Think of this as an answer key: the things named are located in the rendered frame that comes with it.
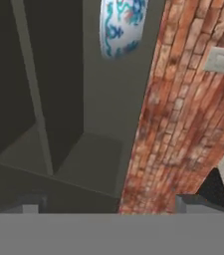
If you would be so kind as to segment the dark grey cabinet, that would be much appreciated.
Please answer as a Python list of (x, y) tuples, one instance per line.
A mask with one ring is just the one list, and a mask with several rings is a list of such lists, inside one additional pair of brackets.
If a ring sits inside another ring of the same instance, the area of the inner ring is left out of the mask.
[(83, 0), (0, 0), (0, 212), (115, 213), (121, 143), (84, 127)]

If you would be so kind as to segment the grey wall socket plate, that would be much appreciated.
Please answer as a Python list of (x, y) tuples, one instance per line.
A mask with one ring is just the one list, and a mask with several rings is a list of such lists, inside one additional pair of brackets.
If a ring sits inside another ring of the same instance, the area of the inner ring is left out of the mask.
[(224, 74), (224, 48), (211, 48), (204, 65), (204, 70)]

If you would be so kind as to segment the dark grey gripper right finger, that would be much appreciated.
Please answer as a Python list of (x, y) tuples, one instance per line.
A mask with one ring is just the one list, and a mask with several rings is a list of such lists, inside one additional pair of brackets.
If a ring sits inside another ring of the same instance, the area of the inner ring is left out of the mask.
[(175, 212), (188, 214), (224, 213), (224, 207), (213, 204), (197, 194), (175, 196)]

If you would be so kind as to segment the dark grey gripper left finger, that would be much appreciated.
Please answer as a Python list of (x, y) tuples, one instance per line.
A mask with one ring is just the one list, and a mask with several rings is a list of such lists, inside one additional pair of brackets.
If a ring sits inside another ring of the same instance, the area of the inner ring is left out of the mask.
[(47, 196), (44, 194), (30, 194), (18, 198), (14, 203), (0, 206), (0, 214), (45, 213), (47, 210)]

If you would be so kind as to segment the white bowl with blue pattern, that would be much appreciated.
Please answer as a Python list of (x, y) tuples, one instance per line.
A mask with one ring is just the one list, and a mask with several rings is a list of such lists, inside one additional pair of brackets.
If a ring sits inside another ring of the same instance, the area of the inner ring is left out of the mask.
[(101, 1), (99, 34), (104, 58), (121, 58), (138, 47), (147, 6), (148, 0)]

